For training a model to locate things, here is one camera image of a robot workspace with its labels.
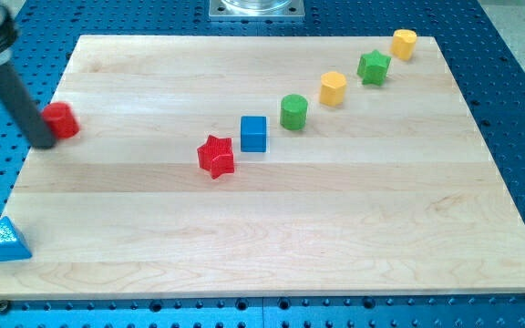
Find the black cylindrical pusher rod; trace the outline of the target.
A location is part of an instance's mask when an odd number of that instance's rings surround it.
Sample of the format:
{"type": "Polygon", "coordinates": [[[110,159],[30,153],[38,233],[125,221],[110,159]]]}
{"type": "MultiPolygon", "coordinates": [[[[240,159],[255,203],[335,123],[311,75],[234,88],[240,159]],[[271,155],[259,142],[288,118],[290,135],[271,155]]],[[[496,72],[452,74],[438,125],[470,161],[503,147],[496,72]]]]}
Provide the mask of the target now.
{"type": "Polygon", "coordinates": [[[55,135],[10,62],[0,66],[0,102],[32,148],[51,149],[56,145],[55,135]]]}

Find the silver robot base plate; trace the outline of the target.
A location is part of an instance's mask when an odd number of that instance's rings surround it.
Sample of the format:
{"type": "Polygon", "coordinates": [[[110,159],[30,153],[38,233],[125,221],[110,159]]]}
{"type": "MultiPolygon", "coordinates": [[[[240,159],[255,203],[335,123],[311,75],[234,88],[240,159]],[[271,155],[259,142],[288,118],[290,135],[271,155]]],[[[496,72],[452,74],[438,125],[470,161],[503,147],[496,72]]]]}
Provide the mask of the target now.
{"type": "Polygon", "coordinates": [[[303,21],[304,0],[210,0],[211,21],[303,21]]]}

